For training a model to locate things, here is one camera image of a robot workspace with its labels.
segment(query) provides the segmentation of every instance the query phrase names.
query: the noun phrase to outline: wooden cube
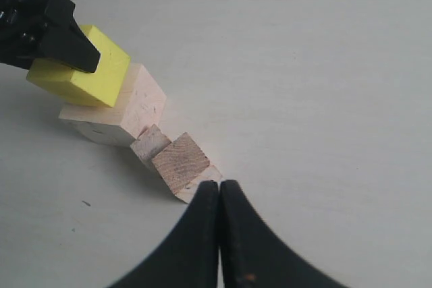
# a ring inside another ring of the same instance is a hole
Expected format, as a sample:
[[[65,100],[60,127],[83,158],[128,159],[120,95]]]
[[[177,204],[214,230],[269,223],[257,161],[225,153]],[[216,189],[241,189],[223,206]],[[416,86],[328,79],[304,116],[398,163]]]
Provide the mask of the wooden cube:
[[[166,98],[146,68],[131,63],[114,108],[66,103],[59,118],[93,142],[130,146],[159,123]]]
[[[152,125],[132,143],[130,148],[148,170],[157,173],[151,160],[170,144],[171,140],[161,132],[159,127]]]
[[[96,72],[89,74],[46,59],[36,59],[27,80],[65,101],[86,106],[114,107],[130,56],[96,26],[80,27],[101,53]]]
[[[167,146],[152,162],[171,192],[187,203],[192,200],[200,182],[222,179],[220,172],[187,133]]]

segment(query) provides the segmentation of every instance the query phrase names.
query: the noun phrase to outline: yellow block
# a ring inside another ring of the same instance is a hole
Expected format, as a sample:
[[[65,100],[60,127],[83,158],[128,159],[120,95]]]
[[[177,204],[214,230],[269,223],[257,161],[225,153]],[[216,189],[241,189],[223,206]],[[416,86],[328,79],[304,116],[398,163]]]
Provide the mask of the yellow block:
[[[113,107],[128,70],[130,56],[96,26],[80,26],[101,53],[96,72],[88,74],[68,66],[36,59],[27,80],[75,105]]]

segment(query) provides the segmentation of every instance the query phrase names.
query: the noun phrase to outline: white table surface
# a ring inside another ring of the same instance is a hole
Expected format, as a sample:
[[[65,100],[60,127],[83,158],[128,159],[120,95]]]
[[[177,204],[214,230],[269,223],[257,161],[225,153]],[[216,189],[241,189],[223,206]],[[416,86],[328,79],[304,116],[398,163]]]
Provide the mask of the white table surface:
[[[164,132],[304,258],[351,287],[432,285],[431,0],[73,1],[164,89]],[[106,287],[186,205],[0,69],[1,286]]]

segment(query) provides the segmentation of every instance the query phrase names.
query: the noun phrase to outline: light wooden block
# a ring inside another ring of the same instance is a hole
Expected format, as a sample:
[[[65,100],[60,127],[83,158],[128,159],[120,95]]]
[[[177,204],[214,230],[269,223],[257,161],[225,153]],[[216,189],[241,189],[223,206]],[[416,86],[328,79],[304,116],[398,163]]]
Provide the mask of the light wooden block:
[[[151,160],[170,144],[171,140],[161,132],[159,127],[152,125],[132,143],[130,148],[148,170],[157,173]]]
[[[27,80],[72,104],[114,107],[130,56],[96,26],[83,25],[80,28],[101,53],[95,73],[88,74],[57,62],[37,59],[27,74]]]
[[[152,162],[171,192],[187,203],[200,182],[222,179],[220,172],[187,133],[167,146]]]
[[[131,63],[114,108],[66,103],[59,118],[93,142],[130,146],[158,124],[167,97],[142,64]]]

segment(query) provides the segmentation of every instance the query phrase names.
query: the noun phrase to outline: wooden block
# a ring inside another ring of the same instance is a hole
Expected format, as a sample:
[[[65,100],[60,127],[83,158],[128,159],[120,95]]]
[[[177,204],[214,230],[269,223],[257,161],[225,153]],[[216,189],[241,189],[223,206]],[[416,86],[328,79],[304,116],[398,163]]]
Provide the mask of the wooden block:
[[[101,53],[95,73],[88,74],[53,61],[37,59],[27,74],[27,80],[72,104],[114,107],[130,56],[96,26],[83,25],[80,28]]]
[[[130,146],[158,124],[167,97],[142,64],[131,63],[114,108],[66,103],[59,118],[99,144]]]
[[[132,143],[130,148],[148,170],[157,173],[151,160],[170,144],[171,140],[161,132],[159,127],[152,125]]]
[[[222,178],[187,133],[167,146],[152,162],[172,193],[184,202],[191,201],[200,182]]]

